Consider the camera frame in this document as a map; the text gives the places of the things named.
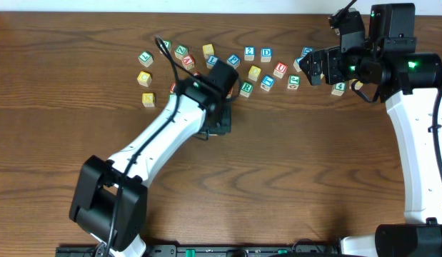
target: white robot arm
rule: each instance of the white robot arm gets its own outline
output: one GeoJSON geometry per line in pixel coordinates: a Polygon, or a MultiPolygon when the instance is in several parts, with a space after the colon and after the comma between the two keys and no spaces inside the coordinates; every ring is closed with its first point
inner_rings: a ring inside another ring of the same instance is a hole
{"type": "MultiPolygon", "coordinates": [[[[442,224],[442,183],[433,148],[433,105],[437,89],[414,89],[412,95],[399,91],[386,101],[400,151],[405,181],[405,222],[426,224],[435,218],[442,224]]],[[[442,99],[438,112],[438,129],[442,153],[442,99]]],[[[341,240],[345,254],[377,257],[375,234],[349,236],[341,240]]]]}
{"type": "Polygon", "coordinates": [[[147,189],[161,167],[202,126],[221,120],[227,93],[241,81],[235,69],[218,61],[208,76],[179,81],[176,94],[157,119],[107,161],[92,156],[81,168],[70,219],[116,257],[141,256],[139,231],[146,219],[147,189]],[[117,195],[104,186],[118,187],[117,195]]]}

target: wood grain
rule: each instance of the wood grain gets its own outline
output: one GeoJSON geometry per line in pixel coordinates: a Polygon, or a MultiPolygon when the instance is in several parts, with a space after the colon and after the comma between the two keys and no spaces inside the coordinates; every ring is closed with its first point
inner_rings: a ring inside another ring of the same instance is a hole
{"type": "MultiPolygon", "coordinates": [[[[154,35],[222,59],[243,47],[273,48],[272,74],[303,46],[338,43],[326,16],[0,13],[0,256],[53,256],[61,244],[95,243],[68,218],[82,163],[108,158],[160,113],[173,82],[154,35]],[[154,55],[144,69],[142,51],[154,55]],[[145,109],[136,82],[153,76],[145,109]]],[[[442,57],[442,17],[417,17],[419,51],[442,57]]],[[[403,222],[401,163],[383,104],[303,79],[278,80],[233,104],[232,133],[188,140],[150,188],[142,236],[182,244],[284,244],[373,233],[403,222]]],[[[372,86],[364,86],[372,93],[372,86]]]]}

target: green led light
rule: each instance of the green led light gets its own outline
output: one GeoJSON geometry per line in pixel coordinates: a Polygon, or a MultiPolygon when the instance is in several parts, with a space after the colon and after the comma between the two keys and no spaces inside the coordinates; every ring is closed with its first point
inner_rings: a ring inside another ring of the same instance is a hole
{"type": "Polygon", "coordinates": [[[413,61],[409,61],[408,62],[408,66],[410,67],[410,68],[412,68],[412,69],[414,69],[414,67],[416,67],[418,64],[417,63],[415,63],[415,62],[413,62],[413,61]]]}

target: letter on block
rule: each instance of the letter on block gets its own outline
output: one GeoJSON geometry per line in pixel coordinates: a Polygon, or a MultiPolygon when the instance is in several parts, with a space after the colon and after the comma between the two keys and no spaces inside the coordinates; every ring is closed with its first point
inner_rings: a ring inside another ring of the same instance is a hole
{"type": "Polygon", "coordinates": [[[252,84],[248,82],[243,82],[243,86],[241,86],[240,94],[244,97],[249,97],[252,93],[252,84]]]}
{"type": "Polygon", "coordinates": [[[154,107],[156,105],[156,98],[154,97],[154,93],[143,93],[141,102],[143,103],[144,107],[154,107]]]}
{"type": "Polygon", "coordinates": [[[185,46],[179,45],[175,50],[176,58],[182,60],[184,57],[189,55],[189,50],[185,46]]]}
{"type": "Polygon", "coordinates": [[[340,96],[346,91],[346,83],[341,82],[332,86],[332,94],[335,96],[340,96]]]}
{"type": "Polygon", "coordinates": [[[212,44],[204,45],[203,50],[205,59],[207,59],[211,55],[214,55],[214,47],[212,44]]]}
{"type": "Polygon", "coordinates": [[[297,72],[300,72],[301,71],[301,69],[300,69],[300,61],[303,59],[303,57],[299,57],[299,58],[297,58],[297,59],[295,59],[295,61],[293,62],[293,67],[295,68],[295,70],[297,71],[297,72]]]}
{"type": "Polygon", "coordinates": [[[309,52],[314,51],[312,47],[305,46],[303,50],[301,50],[301,57],[305,57],[309,52]]]}
{"type": "Polygon", "coordinates": [[[261,62],[271,61],[271,49],[262,49],[261,51],[261,62]]]}
{"type": "Polygon", "coordinates": [[[136,78],[136,80],[138,80],[138,83],[142,86],[149,86],[151,85],[151,74],[146,73],[144,71],[140,72],[140,74],[138,75],[138,78],[136,78]]]}
{"type": "Polygon", "coordinates": [[[170,94],[174,94],[175,93],[175,87],[176,87],[176,82],[173,82],[171,87],[170,87],[170,94]]]}
{"type": "Polygon", "coordinates": [[[252,66],[248,73],[248,79],[252,81],[257,81],[258,76],[261,74],[262,69],[257,66],[252,66]]]}
{"type": "Polygon", "coordinates": [[[275,79],[273,79],[269,75],[265,75],[264,78],[262,79],[261,89],[263,89],[265,91],[270,91],[274,82],[275,82],[275,79]]]}
{"type": "Polygon", "coordinates": [[[152,55],[147,51],[144,51],[140,56],[138,56],[138,60],[140,61],[140,64],[143,64],[145,67],[149,67],[154,62],[152,55]]]}
{"type": "Polygon", "coordinates": [[[212,69],[214,64],[216,64],[216,62],[219,60],[219,58],[215,57],[215,56],[210,56],[208,57],[208,60],[206,61],[206,68],[208,69],[212,69]]]}
{"type": "Polygon", "coordinates": [[[193,67],[195,67],[195,61],[194,61],[194,59],[192,58],[192,56],[186,56],[186,57],[183,57],[182,58],[182,61],[183,61],[183,66],[184,66],[184,68],[186,69],[186,70],[190,70],[190,69],[192,69],[193,67]]]}
{"type": "Polygon", "coordinates": [[[171,42],[168,40],[164,40],[165,47],[169,50],[169,53],[171,53],[171,42]]]}
{"type": "Polygon", "coordinates": [[[290,75],[287,81],[287,88],[296,90],[300,86],[300,76],[290,75]]]}
{"type": "Polygon", "coordinates": [[[244,61],[254,61],[256,55],[256,48],[254,46],[247,46],[244,48],[244,61]]]}
{"type": "Polygon", "coordinates": [[[240,58],[236,54],[232,54],[227,59],[227,63],[236,69],[240,66],[240,58]]]}
{"type": "Polygon", "coordinates": [[[282,79],[286,71],[287,71],[287,65],[278,62],[278,64],[275,67],[275,70],[273,71],[273,75],[282,79]]]}

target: green connector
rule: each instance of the green connector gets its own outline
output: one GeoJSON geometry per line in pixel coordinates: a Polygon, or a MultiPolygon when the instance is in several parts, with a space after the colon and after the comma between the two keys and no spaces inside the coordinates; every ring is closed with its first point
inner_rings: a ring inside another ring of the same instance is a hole
{"type": "Polygon", "coordinates": [[[195,250],[187,249],[186,257],[195,257],[195,250]]]}

